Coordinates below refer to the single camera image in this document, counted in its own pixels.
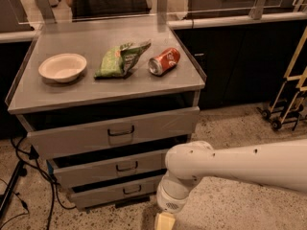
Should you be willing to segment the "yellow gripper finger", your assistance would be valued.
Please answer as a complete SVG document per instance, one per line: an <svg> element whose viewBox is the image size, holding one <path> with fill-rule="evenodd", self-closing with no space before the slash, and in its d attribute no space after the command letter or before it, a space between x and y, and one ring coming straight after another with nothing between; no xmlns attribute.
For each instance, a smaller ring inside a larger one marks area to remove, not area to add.
<svg viewBox="0 0 307 230"><path fill-rule="evenodd" d="M176 218L170 213L157 213L154 221L154 230L173 230Z"/></svg>

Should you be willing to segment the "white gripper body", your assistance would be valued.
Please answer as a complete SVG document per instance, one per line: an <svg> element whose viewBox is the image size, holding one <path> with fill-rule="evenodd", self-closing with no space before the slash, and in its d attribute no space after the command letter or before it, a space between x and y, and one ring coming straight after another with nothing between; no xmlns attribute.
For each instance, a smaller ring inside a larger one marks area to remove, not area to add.
<svg viewBox="0 0 307 230"><path fill-rule="evenodd" d="M180 212L188 201L191 191L200 184L198 178L180 179L167 171L161 178L156 191L156 200L164 212Z"/></svg>

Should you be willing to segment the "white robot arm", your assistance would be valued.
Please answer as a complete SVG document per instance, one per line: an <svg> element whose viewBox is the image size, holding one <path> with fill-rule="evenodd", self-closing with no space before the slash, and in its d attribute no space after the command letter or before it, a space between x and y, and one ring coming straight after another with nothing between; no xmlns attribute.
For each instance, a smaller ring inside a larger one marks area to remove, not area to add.
<svg viewBox="0 0 307 230"><path fill-rule="evenodd" d="M233 149L213 149L205 141L195 141L169 149L165 166L156 191L161 211L154 230L173 230L175 214L208 176L307 193L306 139Z"/></svg>

